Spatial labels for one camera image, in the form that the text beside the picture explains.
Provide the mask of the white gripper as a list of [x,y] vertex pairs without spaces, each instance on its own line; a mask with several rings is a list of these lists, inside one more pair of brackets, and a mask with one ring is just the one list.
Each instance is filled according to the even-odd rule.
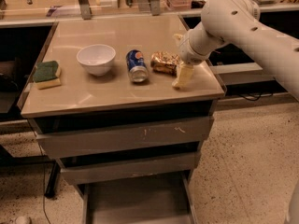
[[185,35],[173,34],[173,38],[178,46],[178,54],[184,63],[177,66],[177,77],[172,87],[180,89],[191,80],[193,65],[200,64],[208,58],[209,51],[206,49],[208,39],[206,32],[202,30],[189,30]]

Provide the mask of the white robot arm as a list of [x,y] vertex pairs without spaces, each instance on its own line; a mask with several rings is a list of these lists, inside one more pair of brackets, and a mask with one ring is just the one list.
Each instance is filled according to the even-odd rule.
[[209,0],[187,43],[241,48],[284,88],[222,100],[192,179],[199,224],[298,224],[298,41],[252,18],[243,0]]

